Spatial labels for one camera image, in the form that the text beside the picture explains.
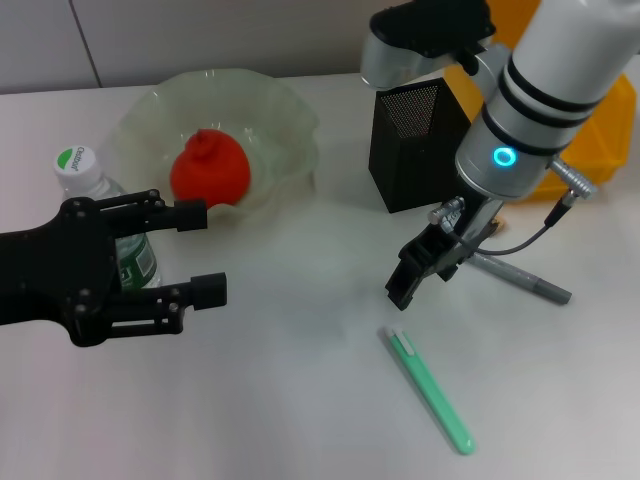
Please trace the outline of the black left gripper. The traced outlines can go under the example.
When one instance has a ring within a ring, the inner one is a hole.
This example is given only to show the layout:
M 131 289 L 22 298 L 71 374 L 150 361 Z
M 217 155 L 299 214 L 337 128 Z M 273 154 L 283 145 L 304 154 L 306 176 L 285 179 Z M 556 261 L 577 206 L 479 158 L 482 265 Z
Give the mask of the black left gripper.
M 44 225 L 1 235 L 1 324 L 49 320 L 72 343 L 103 343 L 103 307 L 120 290 L 114 235 L 206 229 L 204 200 L 169 206 L 157 189 L 100 200 L 63 202 Z

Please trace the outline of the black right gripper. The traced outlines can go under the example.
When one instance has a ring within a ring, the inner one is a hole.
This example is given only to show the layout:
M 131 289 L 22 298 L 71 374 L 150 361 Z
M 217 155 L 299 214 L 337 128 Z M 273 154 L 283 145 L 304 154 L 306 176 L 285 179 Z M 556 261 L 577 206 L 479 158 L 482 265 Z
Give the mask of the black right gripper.
M 489 224 L 502 207 L 501 200 L 472 197 L 457 219 L 451 221 L 452 230 L 478 246 L 488 237 Z M 399 310 L 405 310 L 425 277 L 451 278 L 470 255 L 470 250 L 441 226 L 428 225 L 401 249 L 399 263 L 385 285 L 388 298 Z

